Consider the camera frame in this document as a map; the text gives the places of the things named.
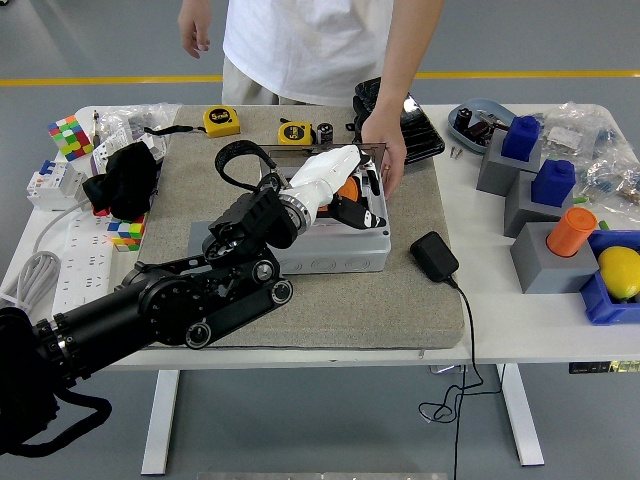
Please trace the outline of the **person's left hand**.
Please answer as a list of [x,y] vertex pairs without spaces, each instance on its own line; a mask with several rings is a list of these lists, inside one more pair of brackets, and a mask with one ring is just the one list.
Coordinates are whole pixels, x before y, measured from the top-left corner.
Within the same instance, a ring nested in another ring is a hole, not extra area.
[[361,129],[363,143],[385,145],[381,162],[381,180],[385,198],[389,199],[400,185],[405,171],[406,145],[400,128],[400,116],[374,111]]

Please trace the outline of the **person's right hand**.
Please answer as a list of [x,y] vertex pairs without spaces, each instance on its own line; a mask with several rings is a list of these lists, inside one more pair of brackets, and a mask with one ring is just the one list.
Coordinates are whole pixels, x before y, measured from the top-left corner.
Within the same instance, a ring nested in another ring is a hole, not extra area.
[[210,11],[202,5],[184,4],[178,16],[181,46],[195,59],[209,50],[208,29],[211,22]]

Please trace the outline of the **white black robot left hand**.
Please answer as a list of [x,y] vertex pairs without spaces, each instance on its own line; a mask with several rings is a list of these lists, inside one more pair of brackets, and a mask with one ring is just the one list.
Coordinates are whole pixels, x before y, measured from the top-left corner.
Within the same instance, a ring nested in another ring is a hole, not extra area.
[[315,222],[320,207],[331,218],[352,228],[366,230],[387,225],[363,205],[338,194],[362,160],[356,145],[347,145],[309,157],[289,181],[279,198],[299,235]]

